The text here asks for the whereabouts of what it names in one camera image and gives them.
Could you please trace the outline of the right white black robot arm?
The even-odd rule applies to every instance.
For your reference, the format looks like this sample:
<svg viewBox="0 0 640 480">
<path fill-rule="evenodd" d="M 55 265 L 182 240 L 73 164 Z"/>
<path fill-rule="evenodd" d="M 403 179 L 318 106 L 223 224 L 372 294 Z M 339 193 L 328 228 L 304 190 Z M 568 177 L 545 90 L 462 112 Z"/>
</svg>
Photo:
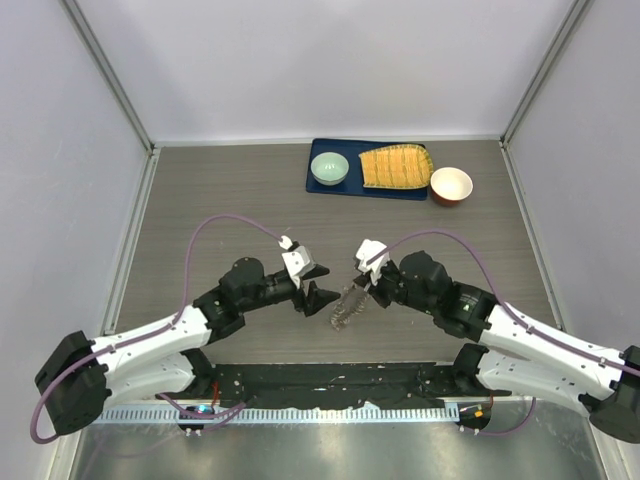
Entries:
<svg viewBox="0 0 640 480">
<path fill-rule="evenodd" d="M 394 263 L 365 240 L 357 281 L 383 308 L 398 304 L 432 317 L 465 340 L 451 380 L 465 395 L 481 388 L 541 398 L 586 417 L 623 442 L 639 441 L 639 349 L 600 346 L 537 321 L 493 293 L 451 279 L 424 251 Z"/>
</svg>

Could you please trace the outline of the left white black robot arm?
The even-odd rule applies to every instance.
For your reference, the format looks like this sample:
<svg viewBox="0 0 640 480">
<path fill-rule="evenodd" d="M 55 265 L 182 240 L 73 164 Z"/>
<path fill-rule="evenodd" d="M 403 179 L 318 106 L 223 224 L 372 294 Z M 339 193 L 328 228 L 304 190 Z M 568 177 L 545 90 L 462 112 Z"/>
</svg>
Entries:
<svg viewBox="0 0 640 480">
<path fill-rule="evenodd" d="M 213 371 L 201 349 L 243 328 L 246 313 L 291 302 L 310 317 L 339 298 L 315 282 L 328 268 L 293 253 L 286 258 L 285 269 L 273 274 L 256 258 L 240 258 L 216 287 L 143 327 L 95 339 L 83 331 L 64 336 L 35 376 L 36 409 L 47 412 L 60 437 L 127 401 L 183 392 L 205 397 Z"/>
</svg>

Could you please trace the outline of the metal disc with keyrings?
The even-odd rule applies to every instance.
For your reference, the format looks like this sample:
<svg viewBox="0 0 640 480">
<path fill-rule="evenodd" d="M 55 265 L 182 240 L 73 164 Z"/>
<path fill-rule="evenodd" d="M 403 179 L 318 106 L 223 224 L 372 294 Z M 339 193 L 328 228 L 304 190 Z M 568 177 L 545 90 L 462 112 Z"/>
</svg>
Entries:
<svg viewBox="0 0 640 480">
<path fill-rule="evenodd" d="M 344 329 L 353 316 L 364 311 L 368 299 L 363 287 L 357 284 L 345 287 L 329 317 L 331 327 L 336 331 Z"/>
</svg>

